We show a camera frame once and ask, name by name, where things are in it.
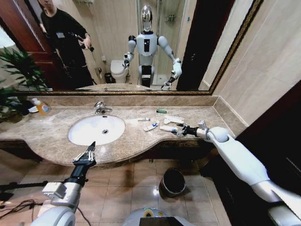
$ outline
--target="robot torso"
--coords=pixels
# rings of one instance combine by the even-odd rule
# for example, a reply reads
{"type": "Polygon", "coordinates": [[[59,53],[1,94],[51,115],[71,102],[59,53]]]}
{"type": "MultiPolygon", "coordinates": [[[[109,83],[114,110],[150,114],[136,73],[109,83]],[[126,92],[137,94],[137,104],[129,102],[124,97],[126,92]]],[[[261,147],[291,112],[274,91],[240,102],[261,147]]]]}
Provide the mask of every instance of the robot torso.
{"type": "Polygon", "coordinates": [[[140,65],[152,65],[154,55],[157,51],[158,39],[152,34],[139,34],[136,38],[137,50],[140,58],[140,65]]]}

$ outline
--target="black shirt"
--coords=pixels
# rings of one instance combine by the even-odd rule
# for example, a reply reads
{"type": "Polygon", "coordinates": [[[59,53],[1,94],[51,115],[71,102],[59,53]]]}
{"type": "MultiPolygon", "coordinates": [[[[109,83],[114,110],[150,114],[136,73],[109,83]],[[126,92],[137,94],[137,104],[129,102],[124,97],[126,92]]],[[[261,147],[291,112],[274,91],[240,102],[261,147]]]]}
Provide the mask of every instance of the black shirt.
{"type": "Polygon", "coordinates": [[[59,50],[63,63],[69,67],[85,66],[85,56],[74,35],[84,39],[86,29],[68,13],[59,9],[53,17],[42,12],[41,19],[54,47],[59,50]]]}

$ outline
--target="soap bottle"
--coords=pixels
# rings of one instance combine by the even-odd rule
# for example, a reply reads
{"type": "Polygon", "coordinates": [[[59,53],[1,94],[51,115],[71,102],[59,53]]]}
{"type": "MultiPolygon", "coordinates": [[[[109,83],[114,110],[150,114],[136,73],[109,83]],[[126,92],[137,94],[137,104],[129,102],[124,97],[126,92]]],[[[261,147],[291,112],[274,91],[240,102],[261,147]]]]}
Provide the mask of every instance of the soap bottle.
{"type": "Polygon", "coordinates": [[[34,105],[36,105],[36,107],[41,115],[47,115],[50,112],[50,107],[47,106],[42,101],[38,100],[37,98],[33,98],[32,101],[33,101],[34,105]]]}

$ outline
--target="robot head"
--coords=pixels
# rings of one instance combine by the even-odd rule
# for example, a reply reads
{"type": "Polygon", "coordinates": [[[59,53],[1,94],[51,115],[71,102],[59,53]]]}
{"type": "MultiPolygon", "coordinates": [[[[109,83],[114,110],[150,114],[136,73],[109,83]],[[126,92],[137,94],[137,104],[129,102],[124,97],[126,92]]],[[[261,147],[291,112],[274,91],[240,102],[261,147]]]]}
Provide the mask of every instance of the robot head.
{"type": "Polygon", "coordinates": [[[151,8],[147,5],[143,6],[141,11],[143,30],[145,32],[151,31],[152,13],[151,8]]]}

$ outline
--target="sink drain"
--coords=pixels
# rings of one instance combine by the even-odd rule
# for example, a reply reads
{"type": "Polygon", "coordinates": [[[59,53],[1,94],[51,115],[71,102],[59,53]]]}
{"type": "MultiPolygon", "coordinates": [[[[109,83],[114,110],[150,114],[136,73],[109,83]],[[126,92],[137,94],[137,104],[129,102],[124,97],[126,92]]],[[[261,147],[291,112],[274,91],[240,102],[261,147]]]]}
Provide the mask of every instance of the sink drain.
{"type": "Polygon", "coordinates": [[[103,134],[107,134],[109,131],[107,129],[103,130],[103,134]]]}

